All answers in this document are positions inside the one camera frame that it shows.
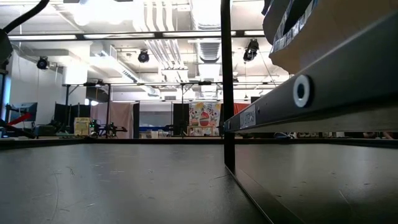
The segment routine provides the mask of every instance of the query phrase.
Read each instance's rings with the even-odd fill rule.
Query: fluorescent light fixture
[[[244,31],[244,35],[264,35],[263,30],[249,30],[249,31]]]
[[[165,32],[164,37],[221,37],[221,31],[192,31],[192,32]]]
[[[154,33],[131,33],[131,34],[85,34],[86,39],[141,39],[153,38]]]
[[[150,103],[150,102],[166,102],[165,100],[136,100],[138,102],[143,102],[143,103]]]
[[[138,86],[137,83],[110,83],[111,86]]]
[[[266,85],[263,82],[239,82],[234,83],[234,85]]]
[[[179,83],[143,83],[146,86],[179,86]]]
[[[76,40],[75,35],[10,35],[8,38],[11,41],[21,40]]]
[[[135,103],[135,100],[113,100],[114,103]]]

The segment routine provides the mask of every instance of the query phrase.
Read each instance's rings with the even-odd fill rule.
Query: white pipe
[[[173,11],[166,11],[166,20],[172,18],[172,13]],[[163,25],[163,4],[161,0],[156,0],[156,26],[160,31],[165,31],[165,27]],[[170,53],[172,54],[172,57],[174,59],[174,64],[176,68],[181,68],[181,65],[179,61],[177,60],[177,56],[175,54],[175,51],[172,47],[172,44],[170,40],[163,40],[163,43],[167,45],[167,47],[170,50]]]
[[[148,27],[149,31],[156,31],[155,25],[154,25],[154,16],[153,16],[153,3],[148,2],[147,3],[147,24],[146,26]],[[154,44],[154,50],[158,51],[160,53],[159,57],[162,59],[163,63],[166,63],[169,68],[173,67],[173,63],[171,60],[168,58],[169,55],[167,52],[165,52],[165,49],[162,49],[161,45],[162,42],[160,40],[153,41]]]
[[[136,32],[148,32],[148,28],[145,25],[145,7],[144,7],[144,1],[143,0],[135,0],[133,2],[133,14],[134,18],[132,20],[132,25]],[[159,52],[155,50],[155,43],[153,40],[145,40],[144,41],[145,45],[148,47],[148,49],[152,52],[156,60],[160,63],[160,66],[163,68],[167,68],[167,64],[164,63],[159,56]]]
[[[173,26],[173,5],[170,1],[166,1],[166,26],[169,31],[175,31]],[[180,49],[178,47],[177,40],[170,41],[170,49],[174,51],[175,58],[177,59],[178,63],[180,64],[180,68],[184,68],[184,61],[181,59]]]

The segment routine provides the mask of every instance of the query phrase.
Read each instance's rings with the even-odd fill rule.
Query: metal shelf rail
[[[221,2],[226,108],[224,163],[270,223],[304,223],[247,173],[235,168],[233,136],[235,133],[398,130],[398,12],[352,36],[233,116],[228,109],[233,104],[231,21],[226,10],[230,5],[229,0]],[[332,139],[323,140],[324,144],[334,144]],[[347,145],[352,143],[349,139],[342,140]]]

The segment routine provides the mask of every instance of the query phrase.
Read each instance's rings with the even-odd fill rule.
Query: ceiling
[[[25,13],[36,4],[38,0],[3,0],[0,2],[0,27],[4,27],[20,14]],[[189,0],[172,0],[173,5],[172,22],[176,31],[193,30],[191,13],[189,10]],[[234,0],[231,11],[232,30],[261,30],[264,16],[261,14],[264,7],[263,0]],[[110,33],[110,32],[137,32],[132,24],[132,20],[124,20],[118,25],[110,24],[106,21],[93,21],[86,26],[79,26],[74,15],[63,0],[50,0],[50,4],[37,16],[14,29],[12,35],[31,35],[31,34],[76,34],[76,33]],[[248,38],[233,38],[233,70],[237,73],[240,82],[284,82],[289,78],[289,74],[278,66],[272,64],[268,57],[271,51],[271,44],[266,38],[258,38],[259,54],[248,63],[243,61],[243,53],[248,45]],[[118,60],[137,73],[143,82],[161,82],[159,75],[159,62],[149,55],[147,63],[138,61],[140,49],[146,49],[144,40],[95,40],[92,42],[21,42],[22,49],[67,49],[75,55],[80,56],[79,48],[82,45],[90,44],[112,45],[118,51]],[[200,76],[198,72],[198,57],[195,44],[188,39],[178,39],[181,58],[188,68],[188,78],[195,79]],[[92,69],[88,72],[88,78],[102,78],[104,81],[120,82],[122,75],[117,71],[106,68],[105,65],[96,64],[95,59],[87,59],[91,63]],[[142,91],[136,86],[114,88],[114,91]]]

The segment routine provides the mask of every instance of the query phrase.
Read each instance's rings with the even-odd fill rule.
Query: black partition
[[[55,104],[53,120],[60,123],[66,124],[70,127],[69,133],[74,133],[74,122],[75,118],[89,118],[91,117],[91,106],[90,105],[69,105],[65,106],[62,104]]]
[[[174,135],[182,135],[187,132],[189,124],[189,104],[188,103],[173,103],[173,125]]]
[[[139,139],[139,103],[132,106],[132,128],[133,138]]]

